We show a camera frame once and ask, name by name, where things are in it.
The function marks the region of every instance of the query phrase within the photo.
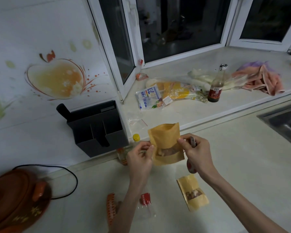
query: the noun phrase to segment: scissors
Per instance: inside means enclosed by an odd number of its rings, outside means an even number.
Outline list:
[[[192,148],[196,147],[196,141],[195,141],[194,137],[192,137],[192,136],[190,136],[190,143],[191,143]],[[189,172],[192,174],[195,174],[197,172],[194,165],[192,164],[192,162],[189,159],[186,161],[186,167],[189,170]]]

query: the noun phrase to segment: hand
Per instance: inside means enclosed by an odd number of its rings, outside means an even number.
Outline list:
[[[146,153],[140,153],[141,150],[147,150]],[[144,188],[150,171],[152,169],[152,153],[154,145],[149,141],[140,141],[140,143],[127,154],[127,163],[129,166],[130,184],[136,188]]]
[[[190,144],[191,136],[195,139],[195,148],[192,148]],[[198,174],[202,179],[209,181],[210,179],[216,178],[219,175],[212,162],[209,141],[202,137],[188,133],[177,139],[177,142],[182,146],[186,156],[195,166]]]

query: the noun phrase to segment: yellow bottle cap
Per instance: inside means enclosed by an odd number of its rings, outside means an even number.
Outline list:
[[[139,136],[139,134],[134,134],[134,135],[132,136],[132,138],[134,139],[134,142],[138,142],[138,141],[140,141],[140,136]]]

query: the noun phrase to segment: power cord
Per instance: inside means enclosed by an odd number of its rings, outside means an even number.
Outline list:
[[[51,198],[51,200],[58,200],[58,199],[62,199],[62,198],[65,198],[69,195],[71,195],[75,189],[78,187],[78,178],[77,176],[71,172],[69,169],[65,168],[65,167],[61,167],[61,166],[54,166],[54,165],[43,165],[43,164],[23,164],[23,165],[19,165],[19,166],[16,166],[15,168],[13,168],[12,170],[15,170],[16,168],[19,168],[19,167],[26,167],[26,166],[40,166],[40,167],[58,167],[58,168],[63,168],[65,170],[67,170],[68,172],[70,172],[74,177],[75,177],[75,180],[77,181],[77,183],[75,184],[75,188],[73,189],[73,191],[71,191],[69,194],[67,195],[64,195],[64,196],[61,196],[61,197],[57,197],[57,198]]]

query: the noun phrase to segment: kitchen counter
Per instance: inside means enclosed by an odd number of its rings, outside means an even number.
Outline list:
[[[165,108],[140,111],[135,93],[145,88],[145,82],[135,81],[127,97],[124,100],[122,110],[126,120],[143,119],[143,129],[130,125],[132,134],[139,133],[141,139],[148,138],[148,129],[162,123],[180,123],[180,130],[184,130],[219,117],[241,111],[276,98],[291,94],[291,56],[285,52],[261,51],[254,49],[224,47],[212,50],[185,59],[165,63],[143,70],[150,78],[166,76],[184,76],[193,68],[214,70],[221,63],[228,64],[227,72],[235,72],[241,65],[253,61],[268,61],[270,67],[276,70],[282,78],[285,92],[276,96],[270,96],[261,91],[250,92],[248,90],[223,91],[217,103],[202,103],[200,101],[181,100],[174,101]]]
[[[221,175],[261,211],[291,233],[291,143],[256,117],[291,101],[196,132],[210,141]],[[111,160],[75,173],[76,191],[53,200],[41,219],[25,233],[107,232],[106,196],[125,193],[128,167]],[[154,166],[146,191],[156,217],[135,221],[131,232],[245,233],[224,201],[197,177],[210,204],[190,213],[176,180],[188,175],[186,160]],[[70,192],[75,180],[65,175],[50,181],[54,196]]]

